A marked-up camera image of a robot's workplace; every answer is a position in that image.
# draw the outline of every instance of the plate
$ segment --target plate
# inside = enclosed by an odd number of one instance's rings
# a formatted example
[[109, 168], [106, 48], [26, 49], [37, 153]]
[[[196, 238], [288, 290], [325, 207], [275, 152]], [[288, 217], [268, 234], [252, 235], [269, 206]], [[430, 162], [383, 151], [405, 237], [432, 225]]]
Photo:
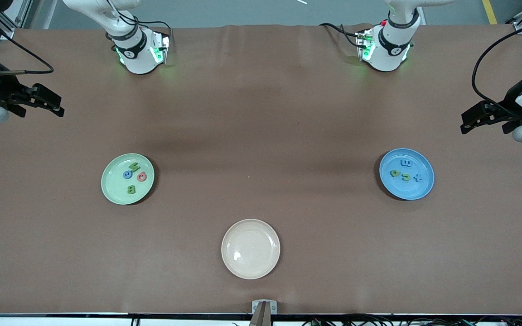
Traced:
[[221, 256], [231, 273], [245, 280], [269, 274], [279, 260], [281, 245], [271, 225], [256, 219], [238, 221], [223, 237]]
[[435, 184], [430, 162], [411, 149], [395, 149], [384, 155], [380, 162], [380, 178], [391, 194], [404, 200], [423, 198]]
[[104, 169], [100, 183], [108, 200], [118, 205], [130, 205], [144, 198], [151, 190], [154, 167], [143, 155], [120, 155]]

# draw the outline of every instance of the white plate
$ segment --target white plate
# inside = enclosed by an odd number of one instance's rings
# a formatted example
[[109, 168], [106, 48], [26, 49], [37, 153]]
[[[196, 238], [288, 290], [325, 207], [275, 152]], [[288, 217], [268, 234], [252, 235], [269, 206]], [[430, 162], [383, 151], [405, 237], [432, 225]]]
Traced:
[[255, 219], [238, 221], [223, 238], [221, 256], [231, 273], [245, 280], [269, 274], [279, 260], [281, 245], [271, 225]]

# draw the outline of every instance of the brown table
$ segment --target brown table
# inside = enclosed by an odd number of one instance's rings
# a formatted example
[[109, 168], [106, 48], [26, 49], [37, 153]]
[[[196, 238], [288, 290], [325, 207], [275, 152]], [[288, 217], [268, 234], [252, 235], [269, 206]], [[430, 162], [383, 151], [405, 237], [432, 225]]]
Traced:
[[[375, 72], [323, 27], [179, 29], [168, 66], [134, 76], [101, 30], [19, 30], [56, 68], [41, 82], [64, 118], [0, 124], [0, 312], [522, 313], [522, 144], [500, 126], [460, 134], [479, 98], [479, 54], [512, 31], [423, 26], [400, 70]], [[40, 68], [10, 43], [10, 69]], [[522, 36], [478, 85], [522, 79]], [[377, 162], [418, 150], [431, 194], [400, 201]], [[100, 191], [114, 157], [150, 157], [153, 194]], [[224, 266], [224, 232], [267, 221], [282, 243], [268, 276]]]

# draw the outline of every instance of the blue plate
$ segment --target blue plate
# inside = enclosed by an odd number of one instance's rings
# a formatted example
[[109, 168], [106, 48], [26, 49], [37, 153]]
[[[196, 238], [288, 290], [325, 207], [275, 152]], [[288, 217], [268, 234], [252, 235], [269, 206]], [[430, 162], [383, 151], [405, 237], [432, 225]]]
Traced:
[[380, 162], [380, 178], [386, 189], [404, 200], [426, 196], [435, 185], [435, 172], [422, 154], [411, 149], [389, 151]]

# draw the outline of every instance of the plate rim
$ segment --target plate rim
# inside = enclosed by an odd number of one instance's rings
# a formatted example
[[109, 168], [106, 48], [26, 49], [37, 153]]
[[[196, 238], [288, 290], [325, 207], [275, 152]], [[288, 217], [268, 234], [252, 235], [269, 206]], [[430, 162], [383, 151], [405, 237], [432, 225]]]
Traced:
[[[415, 154], [418, 154], [420, 155], [424, 160], [426, 160], [426, 162], [428, 163], [428, 168], [429, 168], [429, 172], [432, 176], [432, 180], [431, 182], [429, 183], [429, 186], [428, 186], [428, 189], [427, 191], [423, 192], [423, 195], [418, 197], [418, 198], [404, 198], [403, 196], [399, 196], [398, 194], [396, 194], [395, 192], [393, 192], [389, 187], [388, 185], [386, 184], [386, 182], [384, 182], [384, 178], [382, 177], [383, 175], [383, 171], [382, 171], [382, 166], [383, 166], [383, 163], [386, 159], [388, 159], [388, 157], [392, 154], [394, 154], [393, 152], [397, 152], [397, 151], [410, 151], [410, 152], [413, 152]], [[382, 184], [384, 185], [384, 188], [386, 188], [386, 190], [388, 190], [391, 194], [393, 194], [394, 196], [396, 196], [397, 198], [400, 198], [402, 200], [418, 200], [418, 199], [422, 199], [424, 197], [426, 197], [431, 191], [432, 191], [432, 188], [434, 188], [435, 186], [435, 169], [432, 167], [432, 164], [430, 163], [430, 161], [426, 158], [426, 156], [422, 155], [419, 151], [416, 151], [416, 150], [413, 150], [413, 149], [409, 149], [409, 148], [406, 148], [406, 147], [399, 147], [397, 149], [393, 149], [393, 150], [390, 150], [388, 153], [386, 153], [382, 159], [380, 160], [380, 166], [378, 167], [378, 173], [379, 173], [379, 176], [380, 176], [380, 181], [382, 182]]]
[[106, 173], [107, 173], [107, 171], [108, 171], [108, 167], [110, 166], [110, 164], [114, 163], [114, 161], [116, 161], [116, 160], [119, 159], [120, 157], [127, 156], [127, 155], [137, 155], [137, 156], [143, 157], [143, 159], [145, 159], [146, 161], [148, 161], [148, 163], [149, 163], [150, 167], [152, 168], [152, 170], [155, 171], [155, 170], [154, 170], [154, 165], [153, 165], [152, 162], [149, 160], [149, 158], [146, 157], [146, 156], [144, 156], [144, 155], [142, 155], [142, 154], [138, 154], [138, 153], [125, 153], [125, 154], [119, 155], [118, 157], [114, 157], [114, 159], [112, 159], [112, 161], [110, 161], [110, 163], [108, 163], [108, 164], [106, 165], [106, 167], [104, 168], [104, 171], [102, 172], [102, 176], [100, 177], [100, 188], [102, 189], [102, 194], [104, 194], [104, 197], [105, 197], [106, 199], [108, 199], [110, 202], [112, 202], [112, 203], [114, 203], [114, 204], [116, 204], [116, 205], [124, 205], [124, 206], [126, 206], [126, 205], [132, 205], [132, 204], [134, 204], [135, 202], [139, 202], [140, 200], [142, 200], [143, 198], [145, 198], [146, 195], [150, 192], [150, 190], [151, 190], [152, 187], [154, 186], [154, 181], [156, 180], [156, 176], [154, 176], [154, 177], [152, 178], [151, 183], [150, 183], [150, 188], [149, 188], [148, 192], [147, 192], [144, 196], [138, 198], [137, 200], [135, 200], [135, 201], [133, 201], [133, 202], [128, 202], [128, 203], [126, 203], [126, 204], [122, 204], [122, 203], [120, 203], [120, 202], [115, 202], [114, 200], [112, 200], [112, 199], [110, 198], [110, 196], [108, 196], [108, 195], [106, 194], [107, 190], [106, 190], [106, 186], [105, 186], [105, 184], [104, 184], [104, 179], [105, 179], [104, 176], [106, 175]]
[[[244, 223], [247, 223], [248, 221], [255, 221], [255, 222], [260, 222], [261, 224], [263, 225], [266, 225], [269, 227], [269, 229], [273, 232], [273, 234], [275, 235], [275, 243], [277, 244], [277, 259], [275, 261], [275, 264], [273, 264], [273, 266], [271, 266], [271, 268], [267, 271], [267, 273], [259, 276], [259, 277], [243, 277], [243, 276], [239, 276], [237, 275], [230, 267], [229, 265], [227, 264], [227, 258], [226, 258], [226, 255], [224, 254], [224, 244], [225, 244], [225, 241], [227, 240], [227, 235], [228, 233], [238, 227], [238, 225], [240, 224], [244, 224]], [[267, 223], [266, 221], [262, 221], [260, 219], [243, 219], [243, 220], [240, 220], [240, 221], [237, 221], [236, 223], [234, 223], [233, 225], [231, 225], [231, 227], [229, 227], [227, 229], [227, 231], [225, 232], [224, 236], [223, 236], [223, 240], [221, 241], [221, 258], [223, 260], [223, 263], [225, 265], [225, 267], [234, 275], [234, 276], [237, 276], [239, 278], [242, 278], [244, 280], [258, 280], [260, 278], [263, 278], [265, 276], [267, 276], [269, 273], [273, 272], [273, 270], [275, 269], [275, 266], [277, 266], [277, 263], [279, 262], [279, 258], [281, 257], [281, 241], [279, 240], [279, 235], [277, 234], [277, 232], [275, 231], [275, 229], [269, 225], [269, 223]]]

